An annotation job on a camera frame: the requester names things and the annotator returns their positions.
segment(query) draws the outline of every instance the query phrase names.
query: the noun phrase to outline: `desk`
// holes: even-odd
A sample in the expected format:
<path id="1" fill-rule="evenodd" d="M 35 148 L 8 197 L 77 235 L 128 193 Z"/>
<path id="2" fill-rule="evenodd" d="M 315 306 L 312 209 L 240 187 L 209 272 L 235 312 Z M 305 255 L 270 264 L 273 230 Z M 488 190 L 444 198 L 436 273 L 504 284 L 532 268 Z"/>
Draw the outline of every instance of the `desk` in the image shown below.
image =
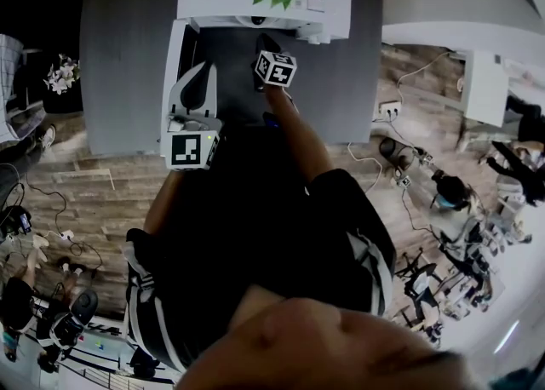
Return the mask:
<path id="1" fill-rule="evenodd" d="M 177 0 L 83 0 L 81 81 L 93 154 L 159 152 L 164 74 L 176 7 Z M 265 100 L 255 94 L 251 81 L 257 33 L 201 31 L 204 47 L 219 67 L 218 106 L 223 117 L 231 111 L 256 123 L 265 109 Z M 303 118 L 325 142 L 366 142 L 379 76 L 382 0 L 352 0 L 347 40 L 316 46 L 282 32 L 274 32 L 274 37 L 299 61 L 290 92 Z M 235 39 L 242 53 L 231 48 L 221 54 L 226 42 Z"/>

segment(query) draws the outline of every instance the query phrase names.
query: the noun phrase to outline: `label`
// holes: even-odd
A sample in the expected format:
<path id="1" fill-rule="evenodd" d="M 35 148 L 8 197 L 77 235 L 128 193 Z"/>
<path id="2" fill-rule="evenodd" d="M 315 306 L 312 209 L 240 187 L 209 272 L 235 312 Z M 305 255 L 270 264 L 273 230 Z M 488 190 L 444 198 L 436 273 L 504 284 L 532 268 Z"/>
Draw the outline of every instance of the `label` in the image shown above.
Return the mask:
<path id="1" fill-rule="evenodd" d="M 307 0 L 307 10 L 325 13 L 325 0 Z"/>

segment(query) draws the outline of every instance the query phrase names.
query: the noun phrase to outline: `person's arm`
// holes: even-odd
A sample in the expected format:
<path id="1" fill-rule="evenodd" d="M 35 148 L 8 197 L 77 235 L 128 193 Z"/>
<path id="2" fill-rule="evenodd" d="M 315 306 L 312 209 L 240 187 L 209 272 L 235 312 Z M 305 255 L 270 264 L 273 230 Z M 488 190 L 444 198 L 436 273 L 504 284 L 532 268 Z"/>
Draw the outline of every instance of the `person's arm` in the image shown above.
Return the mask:
<path id="1" fill-rule="evenodd" d="M 150 210 L 147 212 L 144 231 L 148 234 L 152 236 L 160 235 L 169 221 L 183 177 L 184 172 L 170 171 Z"/>
<path id="2" fill-rule="evenodd" d="M 545 145 L 538 141 L 516 141 L 513 143 L 513 149 L 525 149 L 526 151 L 544 152 Z"/>
<path id="3" fill-rule="evenodd" d="M 333 170 L 333 163 L 324 143 L 301 119 L 286 93 L 280 87 L 266 84 L 265 95 L 285 134 L 291 154 L 307 183 Z"/>
<path id="4" fill-rule="evenodd" d="M 515 180 L 519 179 L 512 170 L 503 168 L 497 163 L 497 161 L 494 158 L 488 158 L 486 160 L 486 163 L 500 175 L 510 176 L 511 178 L 514 178 Z"/>
<path id="5" fill-rule="evenodd" d="M 359 183 L 346 170 L 335 169 L 324 143 L 303 122 L 286 93 L 276 86 L 265 85 L 265 95 L 280 123 L 291 154 L 307 181 L 313 204 L 330 221 L 354 237 L 364 234 L 382 253 L 393 274 L 395 247 L 387 229 Z"/>

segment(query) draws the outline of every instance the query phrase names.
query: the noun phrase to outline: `flowers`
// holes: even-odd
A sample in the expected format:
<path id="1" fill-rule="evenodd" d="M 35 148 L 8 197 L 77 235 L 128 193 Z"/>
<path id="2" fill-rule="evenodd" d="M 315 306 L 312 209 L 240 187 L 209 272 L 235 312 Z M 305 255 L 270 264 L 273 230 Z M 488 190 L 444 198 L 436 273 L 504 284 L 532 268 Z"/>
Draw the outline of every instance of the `flowers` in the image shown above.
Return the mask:
<path id="1" fill-rule="evenodd" d="M 43 82 L 48 90 L 51 88 L 56 94 L 61 95 L 79 79 L 80 66 L 77 60 L 72 60 L 64 54 L 59 54 L 59 59 L 59 69 L 55 70 L 55 65 L 51 65 L 48 79 Z"/>

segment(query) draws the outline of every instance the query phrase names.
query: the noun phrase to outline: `chair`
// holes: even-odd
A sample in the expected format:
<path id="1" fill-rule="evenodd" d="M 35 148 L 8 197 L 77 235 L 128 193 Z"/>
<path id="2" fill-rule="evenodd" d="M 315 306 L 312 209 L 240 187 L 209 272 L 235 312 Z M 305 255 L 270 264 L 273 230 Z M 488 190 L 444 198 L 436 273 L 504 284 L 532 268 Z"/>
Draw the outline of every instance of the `chair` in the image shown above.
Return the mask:
<path id="1" fill-rule="evenodd" d="M 405 282 L 404 292 L 413 301 L 416 313 L 416 324 L 422 323 L 424 328 L 432 327 L 439 321 L 439 303 L 435 300 L 433 293 L 429 287 L 429 279 L 436 279 L 439 284 L 443 283 L 443 280 L 435 274 L 437 265 L 434 263 L 427 264 L 423 267 L 418 267 L 418 261 L 423 254 L 423 249 L 420 248 L 420 252 L 413 261 L 409 260 L 407 254 L 403 254 L 403 257 L 407 261 L 407 267 L 397 271 L 395 274 L 403 279 L 408 279 Z M 409 319 L 402 313 L 407 324 L 412 327 L 415 323 L 410 322 Z"/>

